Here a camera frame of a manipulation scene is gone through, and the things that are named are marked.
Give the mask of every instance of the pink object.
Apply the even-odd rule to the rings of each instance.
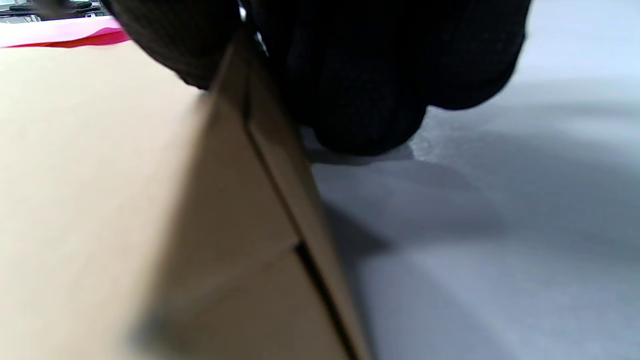
[[[116,35],[106,37],[105,35],[108,34]],[[88,37],[99,38],[96,39],[96,44],[87,45],[114,44],[113,39],[120,38],[122,41],[127,39],[119,23],[110,16],[0,24],[0,47],[73,42]]]

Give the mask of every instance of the white surface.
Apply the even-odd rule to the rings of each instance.
[[[640,359],[640,3],[538,0],[420,161],[316,165],[379,360]]]

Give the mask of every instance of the cardboard flap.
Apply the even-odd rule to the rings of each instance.
[[[295,126],[290,123],[273,88],[265,73],[259,69],[252,71],[249,131],[310,251],[323,285],[330,292],[351,347],[359,359],[370,359],[365,336],[333,248],[333,238],[310,164],[294,131]]]
[[[211,115],[197,141],[164,268],[161,311],[211,301],[226,286],[298,242],[246,131],[246,54],[233,43],[212,86]]]

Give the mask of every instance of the black glove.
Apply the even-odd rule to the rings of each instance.
[[[465,109],[511,77],[531,0],[249,0],[293,119],[327,148],[377,155],[429,105]],[[206,89],[242,26],[236,0],[104,1],[131,38]]]

